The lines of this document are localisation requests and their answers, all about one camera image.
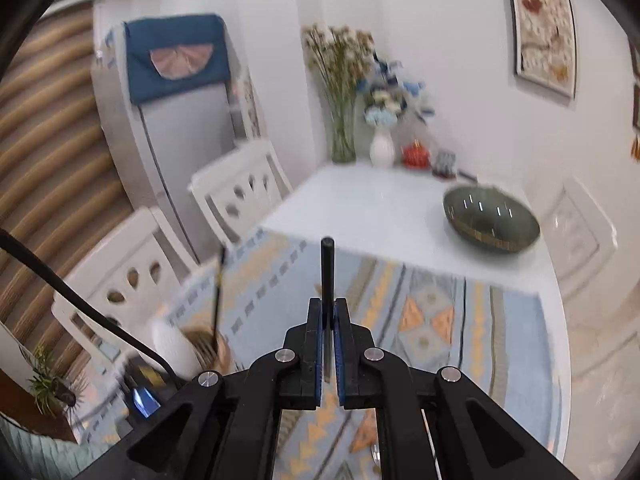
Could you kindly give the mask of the white ceramic spoon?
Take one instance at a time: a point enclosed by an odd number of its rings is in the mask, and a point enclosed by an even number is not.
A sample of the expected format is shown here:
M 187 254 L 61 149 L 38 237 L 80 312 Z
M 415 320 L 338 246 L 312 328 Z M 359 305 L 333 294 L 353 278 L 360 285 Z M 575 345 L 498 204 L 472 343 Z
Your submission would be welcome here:
M 155 351 L 183 379 L 192 379 L 201 370 L 195 348 L 177 326 L 163 318 L 154 320 L 151 337 Z

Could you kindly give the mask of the black gold-banded chopstick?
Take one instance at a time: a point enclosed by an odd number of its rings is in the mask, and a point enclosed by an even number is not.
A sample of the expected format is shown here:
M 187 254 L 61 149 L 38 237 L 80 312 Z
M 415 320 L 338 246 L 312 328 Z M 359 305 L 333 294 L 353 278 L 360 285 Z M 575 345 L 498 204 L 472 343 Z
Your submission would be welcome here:
M 331 381 L 332 370 L 332 323 L 334 304 L 334 240 L 323 237 L 321 240 L 321 301 L 323 326 L 323 379 Z

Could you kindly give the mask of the bamboo utensil holder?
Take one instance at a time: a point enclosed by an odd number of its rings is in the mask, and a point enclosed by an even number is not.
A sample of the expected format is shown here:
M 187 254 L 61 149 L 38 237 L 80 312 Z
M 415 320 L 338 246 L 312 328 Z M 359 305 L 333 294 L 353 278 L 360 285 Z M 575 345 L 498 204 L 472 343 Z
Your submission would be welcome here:
M 207 326 L 183 327 L 180 332 L 194 347 L 201 370 L 216 370 L 221 375 L 232 372 L 231 351 L 224 336 L 213 335 Z

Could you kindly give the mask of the blue patterned table mat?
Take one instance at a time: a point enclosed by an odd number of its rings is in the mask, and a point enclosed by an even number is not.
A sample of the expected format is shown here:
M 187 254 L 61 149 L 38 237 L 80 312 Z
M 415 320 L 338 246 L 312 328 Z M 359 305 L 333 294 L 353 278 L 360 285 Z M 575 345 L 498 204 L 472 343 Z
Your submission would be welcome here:
M 415 408 L 258 408 L 250 366 L 321 300 L 320 243 L 258 231 L 227 257 L 221 326 L 240 370 L 195 377 L 86 471 L 88 479 L 564 479 L 550 440 L 539 301 L 469 278 L 334 249 L 334 302 L 409 367 Z

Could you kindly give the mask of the white chair far left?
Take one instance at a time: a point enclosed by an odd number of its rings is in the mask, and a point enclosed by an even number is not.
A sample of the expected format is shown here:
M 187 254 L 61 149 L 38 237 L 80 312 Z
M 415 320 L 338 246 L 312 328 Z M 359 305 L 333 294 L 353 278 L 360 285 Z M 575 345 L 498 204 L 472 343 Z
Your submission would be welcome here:
M 272 143 L 248 140 L 198 170 L 189 192 L 218 240 L 238 244 L 292 192 Z

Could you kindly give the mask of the white chair near left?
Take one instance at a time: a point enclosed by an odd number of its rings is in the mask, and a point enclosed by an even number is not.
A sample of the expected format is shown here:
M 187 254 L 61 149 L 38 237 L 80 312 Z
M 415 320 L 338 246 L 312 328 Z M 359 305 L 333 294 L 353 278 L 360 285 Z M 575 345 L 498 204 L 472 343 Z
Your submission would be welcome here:
M 152 347 L 160 311 L 197 270 L 160 208 L 142 207 L 108 232 L 64 282 Z

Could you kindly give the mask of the dark green oval bowl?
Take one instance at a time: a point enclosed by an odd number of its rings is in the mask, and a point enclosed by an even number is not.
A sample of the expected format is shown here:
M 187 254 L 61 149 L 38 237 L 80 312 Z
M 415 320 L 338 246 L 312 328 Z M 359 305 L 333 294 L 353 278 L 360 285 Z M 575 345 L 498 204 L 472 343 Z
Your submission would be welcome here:
M 459 185 L 442 196 L 450 226 L 474 246 L 515 255 L 536 243 L 540 225 L 528 207 L 495 186 Z

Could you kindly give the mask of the red lidded pot ornament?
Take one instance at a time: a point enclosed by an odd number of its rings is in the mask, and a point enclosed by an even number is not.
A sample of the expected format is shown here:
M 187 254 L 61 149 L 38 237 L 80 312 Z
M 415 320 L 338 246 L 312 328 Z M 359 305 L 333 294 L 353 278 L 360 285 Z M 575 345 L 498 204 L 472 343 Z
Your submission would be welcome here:
M 419 140 L 404 146 L 401 154 L 402 164 L 407 168 L 427 170 L 431 167 L 430 151 Z

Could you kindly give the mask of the white ceramic flower vase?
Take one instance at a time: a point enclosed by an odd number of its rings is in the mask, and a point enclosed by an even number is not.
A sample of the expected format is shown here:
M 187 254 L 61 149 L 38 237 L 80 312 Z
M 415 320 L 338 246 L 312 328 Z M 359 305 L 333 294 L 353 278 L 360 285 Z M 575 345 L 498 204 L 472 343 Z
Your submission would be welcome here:
M 394 166 L 396 152 L 390 128 L 375 127 L 369 155 L 371 164 L 375 167 L 388 169 Z

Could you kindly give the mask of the grey slotted napkin holder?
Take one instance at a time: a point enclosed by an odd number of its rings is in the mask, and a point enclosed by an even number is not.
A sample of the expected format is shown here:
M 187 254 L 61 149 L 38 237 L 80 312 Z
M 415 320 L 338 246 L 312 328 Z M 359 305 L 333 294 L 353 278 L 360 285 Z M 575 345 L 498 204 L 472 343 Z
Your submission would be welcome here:
M 456 176 L 457 157 L 449 150 L 439 150 L 432 162 L 432 174 L 442 179 L 453 179 Z

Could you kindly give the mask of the white chair far right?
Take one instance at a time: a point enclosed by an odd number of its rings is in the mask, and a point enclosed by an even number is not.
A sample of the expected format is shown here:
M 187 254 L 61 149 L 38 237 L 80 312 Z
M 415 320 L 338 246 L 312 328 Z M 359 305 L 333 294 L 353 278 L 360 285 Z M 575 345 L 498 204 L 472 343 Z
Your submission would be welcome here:
M 575 177 L 564 180 L 540 225 L 564 301 L 584 289 L 618 247 L 614 223 Z

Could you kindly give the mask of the silver refrigerator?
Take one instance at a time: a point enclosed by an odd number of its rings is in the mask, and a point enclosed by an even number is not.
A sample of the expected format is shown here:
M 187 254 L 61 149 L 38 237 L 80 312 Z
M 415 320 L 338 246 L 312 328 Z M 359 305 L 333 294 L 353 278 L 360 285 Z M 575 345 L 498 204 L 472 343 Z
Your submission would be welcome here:
M 235 149 L 244 136 L 235 85 L 244 66 L 228 33 L 231 79 L 134 105 L 130 102 L 124 25 L 105 36 L 91 66 L 101 127 L 134 208 L 157 206 L 198 262 L 212 258 L 218 238 L 189 192 L 194 174 Z

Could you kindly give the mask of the glass vase dried flowers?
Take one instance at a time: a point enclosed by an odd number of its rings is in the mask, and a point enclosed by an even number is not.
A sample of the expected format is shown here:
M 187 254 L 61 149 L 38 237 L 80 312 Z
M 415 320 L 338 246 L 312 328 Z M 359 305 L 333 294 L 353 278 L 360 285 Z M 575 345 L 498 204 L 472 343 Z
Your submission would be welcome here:
M 331 159 L 334 164 L 356 160 L 355 105 L 373 62 L 374 40 L 370 32 L 348 26 L 302 28 L 309 68 L 321 81 L 332 125 Z

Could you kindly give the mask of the blue fridge cover cloth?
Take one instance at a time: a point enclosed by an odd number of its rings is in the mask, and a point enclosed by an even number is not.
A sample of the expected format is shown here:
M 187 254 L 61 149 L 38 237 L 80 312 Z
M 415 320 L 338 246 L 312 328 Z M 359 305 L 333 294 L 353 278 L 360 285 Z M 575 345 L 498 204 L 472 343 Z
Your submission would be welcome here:
M 216 14 L 124 25 L 130 102 L 141 105 L 231 79 L 226 26 Z

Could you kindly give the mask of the butterfly wall painting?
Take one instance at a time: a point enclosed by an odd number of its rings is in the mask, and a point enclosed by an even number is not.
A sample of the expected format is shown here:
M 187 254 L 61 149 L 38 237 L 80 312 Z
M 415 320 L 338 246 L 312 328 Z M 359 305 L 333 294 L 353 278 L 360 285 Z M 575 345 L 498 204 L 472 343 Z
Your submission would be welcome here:
M 577 39 L 570 0 L 511 0 L 515 73 L 574 99 Z

